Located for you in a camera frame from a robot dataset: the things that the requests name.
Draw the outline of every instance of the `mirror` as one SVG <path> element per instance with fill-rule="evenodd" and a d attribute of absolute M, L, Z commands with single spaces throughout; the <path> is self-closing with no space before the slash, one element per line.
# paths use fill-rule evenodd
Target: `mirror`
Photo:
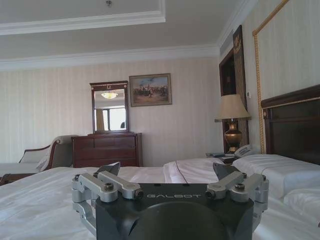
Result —
<path fill-rule="evenodd" d="M 128 82 L 97 82 L 90 85 L 93 133 L 128 132 Z"/>

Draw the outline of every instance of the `lampshade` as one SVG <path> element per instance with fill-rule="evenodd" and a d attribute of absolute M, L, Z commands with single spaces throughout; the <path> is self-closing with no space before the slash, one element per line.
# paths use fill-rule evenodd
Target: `lampshade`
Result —
<path fill-rule="evenodd" d="M 221 97 L 220 111 L 216 120 L 222 119 L 239 119 L 249 118 L 250 115 L 245 109 L 244 104 L 240 98 L 240 95 L 224 95 Z"/>

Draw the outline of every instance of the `table lamp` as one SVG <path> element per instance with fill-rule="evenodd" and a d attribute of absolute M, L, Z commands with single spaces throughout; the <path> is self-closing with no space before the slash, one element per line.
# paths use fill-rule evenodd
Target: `table lamp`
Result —
<path fill-rule="evenodd" d="M 239 148 L 242 139 L 242 133 L 237 128 L 237 119 L 249 117 L 240 95 L 232 94 L 221 97 L 220 111 L 215 119 L 227 120 L 229 125 L 229 130 L 224 133 L 224 138 L 229 145 L 228 154 L 233 154 Z"/>

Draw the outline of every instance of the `picture frame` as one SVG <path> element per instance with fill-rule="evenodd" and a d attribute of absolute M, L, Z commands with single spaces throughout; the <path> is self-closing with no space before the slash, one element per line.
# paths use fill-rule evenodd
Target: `picture frame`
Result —
<path fill-rule="evenodd" d="M 131 107 L 171 105 L 171 74 L 129 76 Z"/>

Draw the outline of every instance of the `wooden dresser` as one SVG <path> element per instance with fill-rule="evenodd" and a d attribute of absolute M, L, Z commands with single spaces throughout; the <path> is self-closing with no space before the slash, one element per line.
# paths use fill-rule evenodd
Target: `wooden dresser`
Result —
<path fill-rule="evenodd" d="M 121 162 L 121 167 L 141 167 L 142 135 L 124 132 L 72 137 L 73 167 L 100 167 Z"/>

